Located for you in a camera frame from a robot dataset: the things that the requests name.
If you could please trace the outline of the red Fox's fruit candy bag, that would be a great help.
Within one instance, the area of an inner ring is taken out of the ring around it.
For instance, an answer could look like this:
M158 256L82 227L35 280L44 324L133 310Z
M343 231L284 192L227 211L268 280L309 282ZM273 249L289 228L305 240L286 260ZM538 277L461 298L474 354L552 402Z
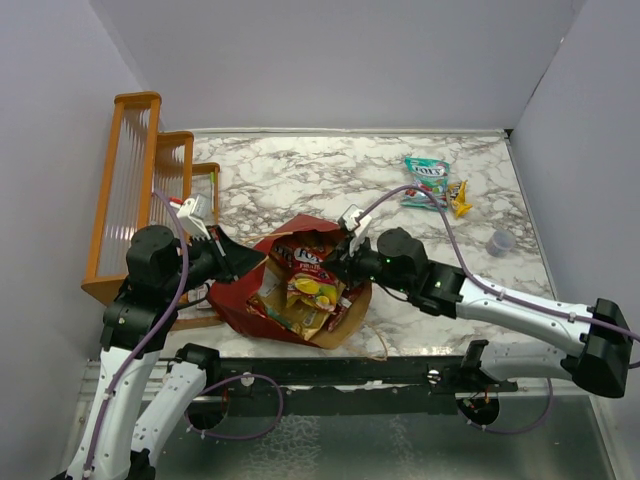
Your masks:
M332 250L308 245L296 246L292 254L291 276L287 280L286 307L302 302L316 310L332 313L344 285L323 267Z

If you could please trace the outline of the red paper bag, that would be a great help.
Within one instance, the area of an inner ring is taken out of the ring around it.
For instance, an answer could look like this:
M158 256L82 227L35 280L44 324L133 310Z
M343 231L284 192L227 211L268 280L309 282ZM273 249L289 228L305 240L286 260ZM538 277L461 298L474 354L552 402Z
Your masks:
M265 235L254 246L255 250L266 255L266 259L257 268L232 284L213 284L208 294L208 301L224 322L236 332L248 337L268 338L326 350L345 346L349 337L358 331L365 322L372 297L372 286L369 282L352 288L348 288L341 282L344 288L339 294L338 300L346 291L355 291L357 293L356 300L333 332L327 331L326 321L322 329L307 341L280 327L275 321L263 318L249 309L248 300L260 288L266 267L284 274L286 282L291 276L292 268L279 263L271 255L271 248L278 238L295 234L310 242L313 248L328 247L332 251L345 238L345 233L339 229L336 223L299 214L272 234Z

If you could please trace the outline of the gold chips bag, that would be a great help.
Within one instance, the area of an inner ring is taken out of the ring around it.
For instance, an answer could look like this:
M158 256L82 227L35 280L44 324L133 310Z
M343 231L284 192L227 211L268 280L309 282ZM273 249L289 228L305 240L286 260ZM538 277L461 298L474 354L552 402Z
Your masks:
M249 309L263 318L307 341L315 336L330 316L329 312L307 305L301 300L287 304L286 276L265 268L262 284L248 300Z

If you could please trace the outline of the teal Fox's candy bag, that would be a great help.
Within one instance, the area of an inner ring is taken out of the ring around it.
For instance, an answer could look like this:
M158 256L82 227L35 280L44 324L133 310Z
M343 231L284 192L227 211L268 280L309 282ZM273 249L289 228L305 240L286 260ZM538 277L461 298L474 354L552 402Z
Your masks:
M406 157L405 165L412 175L414 187L404 192L401 204L432 211L436 210L436 205L440 205L446 210L449 163L437 159Z

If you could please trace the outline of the yellow M&M's packet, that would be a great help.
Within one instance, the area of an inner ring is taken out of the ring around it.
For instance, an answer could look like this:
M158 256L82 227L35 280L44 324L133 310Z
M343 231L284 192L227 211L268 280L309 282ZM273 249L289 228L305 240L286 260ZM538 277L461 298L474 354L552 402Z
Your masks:
M465 216L472 209L472 205L466 199L467 184L466 180L455 181L447 188L449 208L456 218Z

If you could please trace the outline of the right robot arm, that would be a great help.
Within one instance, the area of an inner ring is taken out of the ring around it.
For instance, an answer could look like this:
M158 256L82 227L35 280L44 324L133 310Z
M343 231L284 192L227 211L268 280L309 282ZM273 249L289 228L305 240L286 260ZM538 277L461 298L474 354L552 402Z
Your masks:
M422 242L402 228L385 231L375 245L347 236L322 266L348 286L371 281L402 292L423 313L528 336L518 346L472 342L459 367L469 390L512 378L557 378L601 397L625 394L632 338L620 307L610 300L571 304L506 289L429 259Z

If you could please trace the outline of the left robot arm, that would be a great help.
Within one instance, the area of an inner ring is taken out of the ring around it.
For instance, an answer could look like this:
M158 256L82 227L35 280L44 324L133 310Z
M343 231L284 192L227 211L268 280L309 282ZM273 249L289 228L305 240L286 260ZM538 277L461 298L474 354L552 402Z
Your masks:
M103 315L100 373L85 431L61 479L152 479L171 432L191 401L220 385L220 355L189 344L149 405L148 380L178 316L183 293L208 281L230 284L265 254L221 228L191 242L166 226L138 230L126 254L128 275Z

